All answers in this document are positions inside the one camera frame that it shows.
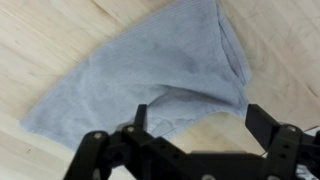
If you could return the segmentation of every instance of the wooden table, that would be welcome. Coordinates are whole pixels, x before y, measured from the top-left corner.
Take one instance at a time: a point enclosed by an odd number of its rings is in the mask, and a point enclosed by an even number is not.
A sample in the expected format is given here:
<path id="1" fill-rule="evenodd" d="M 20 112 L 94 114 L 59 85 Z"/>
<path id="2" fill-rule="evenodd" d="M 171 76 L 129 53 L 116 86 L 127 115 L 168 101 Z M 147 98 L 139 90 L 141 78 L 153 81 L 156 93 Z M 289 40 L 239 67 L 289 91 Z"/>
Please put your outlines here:
<path id="1" fill-rule="evenodd" d="M 173 0 L 0 1 L 0 179 L 61 179 L 67 148 L 19 120 L 86 55 Z M 220 0 L 253 72 L 246 92 L 277 120 L 320 124 L 320 2 Z M 192 150 L 263 153 L 244 120 L 217 113 L 172 142 Z M 117 170 L 113 179 L 127 174 Z"/>

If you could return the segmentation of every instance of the wooden surface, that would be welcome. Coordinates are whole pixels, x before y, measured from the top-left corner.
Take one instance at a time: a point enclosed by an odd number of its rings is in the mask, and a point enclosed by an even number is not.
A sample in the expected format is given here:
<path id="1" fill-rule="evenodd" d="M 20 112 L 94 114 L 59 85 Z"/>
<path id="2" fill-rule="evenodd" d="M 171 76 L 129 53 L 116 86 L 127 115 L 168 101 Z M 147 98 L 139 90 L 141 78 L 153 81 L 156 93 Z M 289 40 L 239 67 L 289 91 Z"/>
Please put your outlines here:
<path id="1" fill-rule="evenodd" d="M 67 148 L 19 127 L 63 75 L 110 38 L 173 0 L 0 0 L 0 179 L 61 179 Z M 248 57 L 246 92 L 277 120 L 320 124 L 320 2 L 220 0 Z M 211 115 L 172 142 L 262 153 L 243 119 Z M 113 179 L 129 177 L 117 170 Z"/>

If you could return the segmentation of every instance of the screw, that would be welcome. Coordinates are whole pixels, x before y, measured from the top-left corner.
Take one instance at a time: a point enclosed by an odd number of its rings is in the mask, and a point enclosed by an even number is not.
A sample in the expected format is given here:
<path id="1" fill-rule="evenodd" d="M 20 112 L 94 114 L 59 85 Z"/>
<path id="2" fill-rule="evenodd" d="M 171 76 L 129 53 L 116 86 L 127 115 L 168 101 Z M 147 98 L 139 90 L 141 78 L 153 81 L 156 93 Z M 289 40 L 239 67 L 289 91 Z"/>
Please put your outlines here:
<path id="1" fill-rule="evenodd" d="M 267 180 L 281 180 L 280 178 L 278 178 L 277 176 L 268 176 Z"/>
<path id="2" fill-rule="evenodd" d="M 127 128 L 127 130 L 128 130 L 129 132 L 133 132 L 133 131 L 134 131 L 134 127 L 130 126 L 130 127 Z"/>
<path id="3" fill-rule="evenodd" d="M 288 126 L 287 129 L 289 129 L 290 131 L 296 132 L 296 128 L 293 126 Z"/>
<path id="4" fill-rule="evenodd" d="M 205 174 L 202 176 L 201 180 L 216 180 L 211 174 Z"/>
<path id="5" fill-rule="evenodd" d="M 101 133 L 95 133 L 95 134 L 94 134 L 94 138 L 96 138 L 96 139 L 100 139 L 101 136 L 102 136 Z"/>

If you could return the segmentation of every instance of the wood grain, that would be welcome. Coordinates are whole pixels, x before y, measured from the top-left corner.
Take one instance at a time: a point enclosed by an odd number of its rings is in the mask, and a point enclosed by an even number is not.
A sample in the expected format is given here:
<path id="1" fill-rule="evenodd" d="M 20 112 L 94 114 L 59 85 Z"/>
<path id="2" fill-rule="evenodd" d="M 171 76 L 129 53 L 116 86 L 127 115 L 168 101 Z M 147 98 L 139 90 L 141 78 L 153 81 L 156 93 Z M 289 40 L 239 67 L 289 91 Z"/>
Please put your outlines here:
<path id="1" fill-rule="evenodd" d="M 0 0 L 0 179 L 61 179 L 73 153 L 25 132 L 19 120 L 90 52 L 173 0 Z M 320 121 L 320 3 L 219 0 L 249 60 L 246 88 L 277 120 L 303 129 Z M 262 149 L 226 113 L 171 141 L 186 152 Z M 118 169 L 112 179 L 130 179 Z"/>

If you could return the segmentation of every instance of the gray cloth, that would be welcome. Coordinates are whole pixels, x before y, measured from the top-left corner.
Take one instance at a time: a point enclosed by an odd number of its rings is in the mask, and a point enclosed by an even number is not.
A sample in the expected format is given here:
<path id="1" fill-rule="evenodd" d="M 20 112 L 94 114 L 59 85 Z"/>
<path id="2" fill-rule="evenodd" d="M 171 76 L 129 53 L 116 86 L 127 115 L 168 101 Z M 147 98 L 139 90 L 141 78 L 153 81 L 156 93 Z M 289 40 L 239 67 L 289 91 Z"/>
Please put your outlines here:
<path id="1" fill-rule="evenodd" d="M 215 112 L 244 116 L 250 69 L 214 0 L 178 0 L 98 48 L 21 121 L 75 150 L 148 105 L 147 130 L 166 138 Z"/>

